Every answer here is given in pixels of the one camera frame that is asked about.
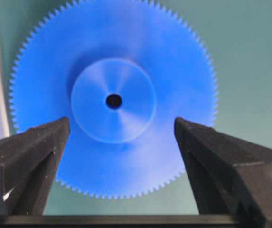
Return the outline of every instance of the gear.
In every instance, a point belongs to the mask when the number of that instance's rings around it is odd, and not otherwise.
[[[35,28],[16,65],[15,127],[68,116],[57,179],[91,195],[136,196],[174,180],[185,171],[174,119],[215,120],[216,77],[206,49],[153,1],[67,4]]]

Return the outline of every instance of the blue gear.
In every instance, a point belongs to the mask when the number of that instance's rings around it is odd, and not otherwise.
[[[129,197],[184,172],[174,119],[212,126],[216,78],[181,19],[153,3],[95,0],[56,10],[35,31],[12,75],[13,121],[21,132],[69,117],[58,180]]]

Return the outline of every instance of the gear tooth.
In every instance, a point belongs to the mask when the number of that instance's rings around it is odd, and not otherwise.
[[[187,21],[183,21],[182,22],[182,26],[184,27],[184,29],[188,28],[188,22]]]
[[[73,6],[76,6],[76,5],[78,5],[78,2],[77,2],[76,0],[73,0],[73,1],[72,1],[72,5],[73,5]]]
[[[47,24],[47,23],[50,21],[49,18],[46,17],[46,16],[43,18],[43,20],[44,20],[44,23],[45,23],[45,24]]]
[[[187,28],[187,31],[191,34],[192,30],[193,30],[192,26],[189,25],[188,28]]]
[[[33,38],[28,36],[28,37],[26,37],[26,40],[27,40],[27,42],[29,44],[33,40]]]
[[[34,30],[35,30],[36,33],[38,33],[38,32],[40,31],[40,27],[35,26],[35,27],[34,27]]]
[[[14,126],[14,128],[16,129],[16,131],[17,131],[17,132],[20,132],[20,130],[19,130],[19,126],[18,126],[18,123],[14,123],[14,125],[13,125],[13,126]]]
[[[17,72],[18,72],[18,67],[17,67],[17,66],[13,66],[13,67],[12,67],[12,71],[13,71],[14,73],[17,73]]]
[[[212,61],[210,61],[210,62],[211,62],[211,64],[210,64],[210,71],[211,71],[211,72],[214,72],[214,71],[215,71],[215,67],[213,66]]]
[[[44,27],[45,27],[45,24],[44,24],[44,22],[42,22],[42,21],[39,21],[39,26],[40,26],[40,28],[44,28]]]
[[[166,13],[166,6],[165,5],[161,6],[160,10],[161,12]]]
[[[205,45],[204,45],[204,43],[202,42],[202,44],[203,44],[203,46],[202,46],[202,51],[203,51],[203,53],[205,54],[205,56],[206,56],[206,60],[208,60],[208,58],[209,58],[209,54],[208,54],[208,52],[207,52],[207,48],[205,47]]]
[[[30,37],[26,37],[26,41],[22,43],[22,48],[24,48],[25,50],[27,49],[27,46],[28,46],[28,40],[30,39]]]
[[[22,54],[17,54],[17,59],[14,61],[14,63],[18,66],[22,58],[23,58]]]
[[[167,14],[171,16],[173,14],[172,10],[168,9]]]
[[[50,13],[48,14],[48,16],[49,16],[49,18],[50,18],[51,20],[52,20],[53,18],[56,17],[52,12],[50,12]]]
[[[65,8],[63,5],[61,5],[61,6],[60,6],[60,11],[61,11],[61,12],[64,12],[65,10],[66,10],[66,8]]]
[[[183,24],[183,17],[179,16],[177,18],[177,22],[182,25]]]
[[[20,53],[20,54],[23,54],[25,51],[26,51],[25,48],[23,48],[23,47],[22,47],[22,48],[21,48],[21,47],[19,48],[19,53]]]
[[[193,39],[196,39],[196,32],[192,31],[192,32],[191,32],[191,37],[192,37]]]
[[[70,9],[70,8],[72,8],[72,6],[73,5],[71,5],[71,3],[69,3],[69,2],[66,3],[66,9]]]
[[[14,97],[14,92],[13,91],[10,91],[8,94],[9,94],[10,99],[12,99]]]
[[[219,95],[219,91],[218,91],[218,90],[215,90],[215,91],[214,91],[214,97],[217,97],[216,102],[218,102],[218,95]]]
[[[203,49],[204,43],[202,41],[199,41],[198,45],[199,45],[200,49]]]
[[[177,20],[178,19],[178,14],[177,13],[173,13],[172,17],[173,17],[173,19]]]
[[[200,37],[199,37],[199,36],[196,36],[196,33],[195,33],[194,39],[195,39],[196,43],[197,43],[198,45],[200,45]]]
[[[161,4],[160,4],[160,2],[157,2],[157,4],[155,5],[155,7],[157,8],[157,9],[161,9]]]
[[[212,115],[213,115],[213,116],[216,116],[216,115],[217,115],[217,113],[218,113],[218,111],[217,111],[217,110],[213,110]]]
[[[32,38],[34,38],[36,36],[36,33],[34,31],[31,31],[30,35],[31,35]]]
[[[13,98],[10,98],[10,99],[9,99],[9,103],[10,103],[11,107],[13,108],[13,104],[14,104]]]
[[[61,13],[57,8],[55,8],[54,12],[55,12],[55,15],[56,15],[56,16],[59,15],[59,14]]]

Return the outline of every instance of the teal wall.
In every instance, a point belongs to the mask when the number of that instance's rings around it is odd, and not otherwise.
[[[64,0],[0,0],[4,83],[34,25]],[[219,82],[216,129],[272,148],[272,1],[161,0],[204,40]],[[55,183],[46,214],[196,214],[186,175],[125,200],[96,199]]]

